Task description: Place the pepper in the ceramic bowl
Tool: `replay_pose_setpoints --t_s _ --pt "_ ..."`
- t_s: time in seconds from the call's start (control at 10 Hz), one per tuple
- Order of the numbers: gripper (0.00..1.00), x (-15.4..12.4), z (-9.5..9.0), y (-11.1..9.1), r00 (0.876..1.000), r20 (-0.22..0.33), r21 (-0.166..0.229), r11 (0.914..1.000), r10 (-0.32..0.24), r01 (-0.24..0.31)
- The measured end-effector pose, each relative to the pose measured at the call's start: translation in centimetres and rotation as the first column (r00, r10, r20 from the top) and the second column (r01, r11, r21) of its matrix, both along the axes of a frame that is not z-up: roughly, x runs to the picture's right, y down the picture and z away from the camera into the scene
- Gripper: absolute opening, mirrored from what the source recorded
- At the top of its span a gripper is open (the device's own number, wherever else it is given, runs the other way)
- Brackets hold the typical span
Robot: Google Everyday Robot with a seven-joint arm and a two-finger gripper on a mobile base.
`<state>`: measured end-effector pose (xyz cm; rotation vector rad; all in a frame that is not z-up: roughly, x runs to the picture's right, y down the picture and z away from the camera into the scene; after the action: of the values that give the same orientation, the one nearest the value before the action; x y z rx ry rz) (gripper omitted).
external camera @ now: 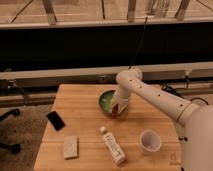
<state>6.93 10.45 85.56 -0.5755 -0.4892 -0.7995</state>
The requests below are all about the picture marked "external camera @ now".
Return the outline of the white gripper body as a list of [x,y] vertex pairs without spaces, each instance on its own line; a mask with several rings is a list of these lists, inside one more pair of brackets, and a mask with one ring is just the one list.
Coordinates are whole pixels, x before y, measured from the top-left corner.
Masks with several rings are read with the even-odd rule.
[[111,100],[111,109],[116,109],[118,112],[123,112],[129,102],[130,94],[124,90],[117,89]]

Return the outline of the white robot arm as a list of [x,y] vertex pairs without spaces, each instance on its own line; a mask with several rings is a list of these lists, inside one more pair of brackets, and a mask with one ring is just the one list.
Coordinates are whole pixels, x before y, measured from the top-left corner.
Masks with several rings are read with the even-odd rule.
[[213,171],[213,105],[199,106],[142,81],[142,71],[131,68],[116,75],[112,115],[119,115],[132,93],[143,98],[185,128],[181,156],[183,171]]

